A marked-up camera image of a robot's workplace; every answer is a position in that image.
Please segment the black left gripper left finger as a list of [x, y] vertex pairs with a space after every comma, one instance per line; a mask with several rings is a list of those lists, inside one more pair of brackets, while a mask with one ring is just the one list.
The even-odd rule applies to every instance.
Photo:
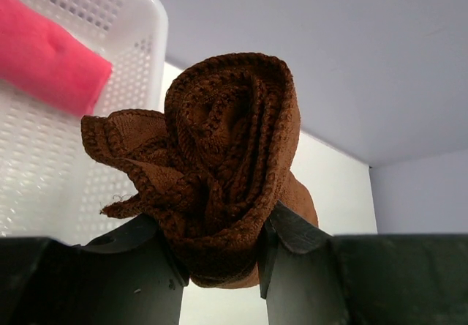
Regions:
[[1, 238], [2, 324], [178, 324], [188, 283], [146, 215], [86, 245]]

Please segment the brown towel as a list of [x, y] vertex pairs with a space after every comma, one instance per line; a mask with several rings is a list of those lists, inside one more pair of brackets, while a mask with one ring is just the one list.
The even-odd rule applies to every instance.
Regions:
[[257, 240], [277, 203], [318, 223], [291, 171], [300, 123], [284, 61], [229, 53], [184, 70], [163, 112], [84, 116], [81, 136], [93, 160], [124, 172], [136, 189], [103, 214], [154, 218], [195, 284], [236, 289], [259, 283]]

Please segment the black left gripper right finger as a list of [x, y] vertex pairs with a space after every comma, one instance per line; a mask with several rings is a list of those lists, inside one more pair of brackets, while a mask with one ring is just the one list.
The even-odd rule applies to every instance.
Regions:
[[331, 236], [278, 203], [260, 235], [270, 324], [465, 324], [464, 234]]

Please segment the pink microfiber towel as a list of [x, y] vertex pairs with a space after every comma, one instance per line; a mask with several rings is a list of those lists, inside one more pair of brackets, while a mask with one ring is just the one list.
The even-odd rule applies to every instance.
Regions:
[[20, 0], [1, 0], [1, 79], [74, 116], [91, 115], [113, 65]]

